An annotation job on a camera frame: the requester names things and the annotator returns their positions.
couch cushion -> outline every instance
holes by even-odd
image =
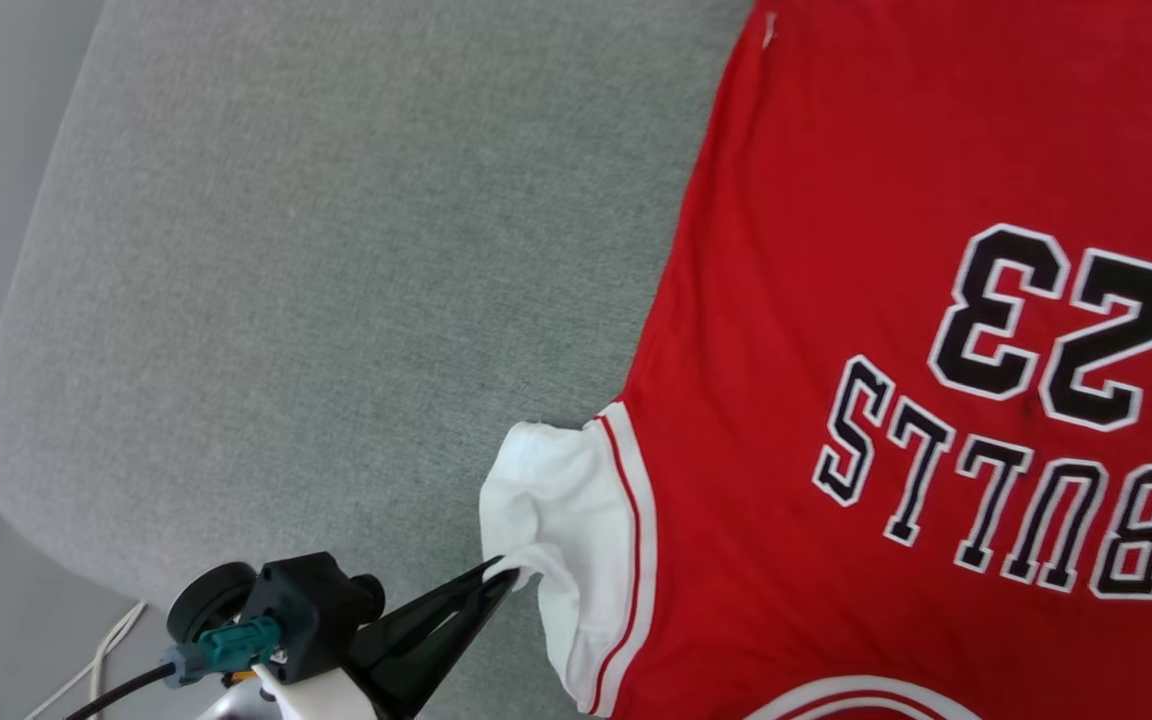
[[[479,559],[514,420],[617,393],[736,0],[109,0],[0,331],[0,510],[161,607]],[[500,692],[499,685],[524,687]],[[567,717],[535,602],[440,717]]]

white cable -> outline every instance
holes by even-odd
[[[93,673],[94,670],[94,673],[92,674],[92,680],[99,679],[101,670],[104,670],[105,657],[108,655],[111,652],[114,652],[114,647],[118,647],[118,644],[120,642],[123,642],[123,638],[127,637],[127,635],[132,631],[132,626],[136,626],[136,621],[141,620],[141,614],[143,614],[143,612],[145,612],[145,604],[136,602],[136,606],[134,606],[130,611],[128,611],[127,615],[120,617],[118,623],[114,623],[113,628],[109,629],[109,632],[105,634],[105,638],[101,641],[100,646],[97,647],[96,657],[93,657],[92,661],[88,662],[88,666],[83,667],[82,670],[78,670],[77,675],[74,675],[73,679],[69,679],[68,683],[60,685],[59,691],[52,694],[52,696],[48,697],[47,700],[41,702],[41,705],[33,708],[33,712],[31,712],[31,714],[25,715],[24,720],[35,720],[37,717],[41,715],[41,712],[51,707],[52,703],[60,700],[60,696],[63,696],[63,694],[69,692],[69,688],[77,685],[79,680],[83,680],[84,675]],[[99,691],[100,689],[99,680],[97,680],[94,688],[96,691],[93,692]]]
[[[88,694],[88,702],[94,702],[96,698],[100,697],[100,684],[105,680],[105,657],[109,654],[109,646],[114,644],[114,638],[116,635],[131,632],[132,626],[136,624],[137,620],[141,620],[142,612],[145,612],[145,604],[136,602],[136,606],[128,611],[127,615],[123,615],[123,619],[119,620],[109,629],[109,632],[105,635],[105,639],[96,647],[96,657],[93,657],[91,665],[91,687],[90,694]],[[100,712],[92,715],[92,720],[100,720]]]

printed number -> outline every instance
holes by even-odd
[[[1126,427],[1139,418],[1140,388],[1109,381],[1097,389],[1083,379],[1092,370],[1152,350],[1152,263],[1087,250],[1073,304],[1100,314],[1120,304],[1128,313],[1056,341],[1043,373],[1043,407],[1052,418],[1083,427]]]
[[[1151,505],[1152,465],[1143,465],[1128,475],[1101,543],[1092,578],[1096,597],[1152,600],[1152,511],[1146,513]]]
[[[923,441],[919,444],[918,454],[909,465],[905,495],[901,497],[896,514],[892,515],[887,529],[882,532],[893,541],[905,546],[914,546],[915,539],[918,539],[918,516],[923,513],[927,485],[932,480],[932,475],[937,472],[941,456],[954,445],[954,429],[950,425],[922,409],[910,397],[901,397],[896,403],[896,411],[892,414],[887,439],[896,446],[909,447],[914,434],[922,437]]]
[[[946,386],[993,400],[1024,392],[1038,359],[1002,343],[993,355],[975,350],[982,334],[1015,336],[1025,301],[998,291],[1002,270],[1018,270],[1024,291],[1060,300],[1069,260],[1056,238],[1015,225],[995,225],[968,243],[952,291],[955,304],[941,320],[929,364]]]
[[[1018,270],[1030,295],[1060,300],[1069,260],[1052,236],[1000,223],[972,237],[955,279],[954,305],[946,310],[929,365],[947,387],[991,400],[1024,392],[1038,354],[1000,343],[993,355],[975,347],[982,334],[1014,338],[1025,301],[996,290],[1002,270]],[[1083,256],[1071,304],[1107,314],[1128,313],[1058,338],[1043,372],[1043,410],[1051,418],[1085,429],[1112,430],[1140,416],[1142,391],[1124,382],[1087,387],[1093,370],[1152,350],[1152,263],[1091,249]]]
[[[847,464],[846,473],[841,473],[838,469],[841,456],[827,444],[820,448],[820,457],[817,460],[813,475],[814,484],[828,497],[835,498],[838,505],[847,507],[861,500],[861,490],[864,488],[865,478],[869,477],[869,467],[874,461],[873,439],[870,439],[865,430],[851,419],[856,404],[864,396],[865,404],[861,415],[879,429],[882,426],[882,417],[887,414],[887,404],[890,403],[895,389],[896,384],[892,382],[882,370],[865,359],[864,355],[848,359],[842,367],[842,379],[838,382],[838,392],[833,397],[828,427],[829,435],[847,449],[851,460]]]
[[[1047,539],[1052,515],[1064,498],[1066,490],[1075,487],[1078,491],[1069,503],[1069,510],[1064,511],[1060,535],[1052,546],[1051,558],[1043,564],[1043,577],[1038,579],[1041,588],[1070,592],[1078,575],[1073,568],[1083,552],[1087,525],[1101,507],[1107,479],[1108,473],[1100,462],[1066,458],[1048,462],[1047,468],[1043,469],[1038,488],[1029,501],[1025,518],[1021,521],[1015,547],[1007,555],[1002,568],[1002,577],[1026,584],[1034,582],[1038,570],[1034,556]]]
[[[986,437],[968,437],[968,441],[963,444],[963,452],[958,455],[958,473],[968,478],[979,478],[984,464],[993,465],[995,469],[990,477],[990,486],[980,497],[980,507],[972,524],[972,532],[968,535],[968,539],[958,544],[958,555],[954,564],[961,564],[977,573],[988,570],[990,559],[993,556],[990,541],[998,530],[998,516],[1007,506],[1007,497],[1011,494],[1016,478],[1028,473],[1029,461],[1033,460],[1033,456],[1034,452],[1028,447]]]

white robot part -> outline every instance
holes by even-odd
[[[207,708],[198,720],[283,720],[278,705],[260,697],[260,679],[243,680]]]
[[[256,665],[252,670],[264,683],[265,692],[274,696],[283,720],[338,720],[342,717],[376,720],[371,700],[344,670],[331,670],[294,685],[279,683],[264,665]]]

red stripe trim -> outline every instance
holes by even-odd
[[[607,666],[611,665],[613,657],[616,657],[616,653],[621,652],[621,647],[624,647],[628,639],[630,639],[630,628],[632,628],[635,616],[639,612],[639,541],[643,536],[643,526],[641,526],[639,522],[639,503],[634,500],[630,480],[626,478],[626,467],[621,464],[621,447],[616,444],[616,434],[612,432],[612,423],[604,415],[599,415],[598,420],[602,423],[602,430],[607,432],[607,439],[612,442],[612,457],[616,460],[616,475],[620,475],[621,486],[626,488],[626,495],[630,498],[630,511],[634,511],[634,584],[630,588],[630,619],[626,623],[626,632],[621,635],[621,642],[616,643],[612,652],[608,652],[607,657],[602,659],[602,667],[599,667],[598,670],[598,682],[594,684],[594,702],[589,707],[590,714],[598,711],[598,703],[602,700],[602,681],[607,676]]]

